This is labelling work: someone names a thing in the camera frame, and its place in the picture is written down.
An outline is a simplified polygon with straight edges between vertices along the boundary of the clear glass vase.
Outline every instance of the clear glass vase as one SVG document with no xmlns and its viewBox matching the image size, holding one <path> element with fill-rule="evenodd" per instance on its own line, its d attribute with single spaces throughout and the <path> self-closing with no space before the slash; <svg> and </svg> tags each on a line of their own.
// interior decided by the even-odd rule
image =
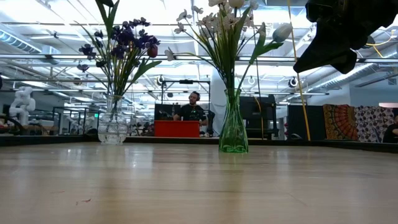
<svg viewBox="0 0 398 224">
<path fill-rule="evenodd" d="M 108 106 L 99 119 L 98 138 L 102 144 L 123 144 L 127 137 L 127 122 L 122 113 L 122 96 L 107 97 Z"/>
<path fill-rule="evenodd" d="M 249 152 L 248 136 L 239 108 L 241 90 L 225 90 L 226 114 L 218 149 L 221 152 Z"/>
</svg>

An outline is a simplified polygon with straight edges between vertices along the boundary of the colorful tapestry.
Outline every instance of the colorful tapestry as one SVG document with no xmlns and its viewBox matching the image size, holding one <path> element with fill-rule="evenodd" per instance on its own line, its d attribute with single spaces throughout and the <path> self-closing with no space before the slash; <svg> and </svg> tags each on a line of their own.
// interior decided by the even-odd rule
<svg viewBox="0 0 398 224">
<path fill-rule="evenodd" d="M 323 105 L 326 138 L 329 140 L 358 140 L 354 107 Z"/>
<path fill-rule="evenodd" d="M 393 109 L 375 106 L 355 108 L 358 139 L 361 142 L 382 142 L 388 126 L 394 122 Z"/>
</svg>

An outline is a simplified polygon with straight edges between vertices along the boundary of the green glass vase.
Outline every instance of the green glass vase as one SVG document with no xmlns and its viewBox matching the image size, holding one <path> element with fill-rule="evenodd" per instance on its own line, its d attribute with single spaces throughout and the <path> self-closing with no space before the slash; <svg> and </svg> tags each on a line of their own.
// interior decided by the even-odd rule
<svg viewBox="0 0 398 224">
<path fill-rule="evenodd" d="M 241 90 L 228 91 L 226 94 L 226 114 L 220 134 L 218 149 L 220 152 L 249 152 L 248 136 L 239 109 Z"/>
</svg>

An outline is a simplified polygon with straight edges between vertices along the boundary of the person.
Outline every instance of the person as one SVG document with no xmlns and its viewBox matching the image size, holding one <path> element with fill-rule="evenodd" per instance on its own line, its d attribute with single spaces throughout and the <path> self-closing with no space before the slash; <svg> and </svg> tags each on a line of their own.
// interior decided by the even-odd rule
<svg viewBox="0 0 398 224">
<path fill-rule="evenodd" d="M 184 121 L 199 121 L 200 125 L 207 125 L 207 118 L 204 113 L 204 109 L 197 105 L 197 101 L 200 100 L 200 94 L 196 91 L 192 92 L 189 96 L 189 104 L 184 105 L 180 108 L 180 111 L 174 115 L 174 121 L 180 121 L 181 117 Z"/>
<path fill-rule="evenodd" d="M 387 128 L 383 143 L 398 143 L 398 114 L 394 115 L 394 124 Z"/>
</svg>

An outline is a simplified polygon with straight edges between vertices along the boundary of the wooden table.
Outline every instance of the wooden table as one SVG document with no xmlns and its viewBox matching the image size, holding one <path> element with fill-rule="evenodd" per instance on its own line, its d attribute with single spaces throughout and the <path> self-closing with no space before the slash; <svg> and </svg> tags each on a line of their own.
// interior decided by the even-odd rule
<svg viewBox="0 0 398 224">
<path fill-rule="evenodd" d="M 398 220 L 398 155 L 319 147 L 0 147 L 1 223 Z"/>
</svg>

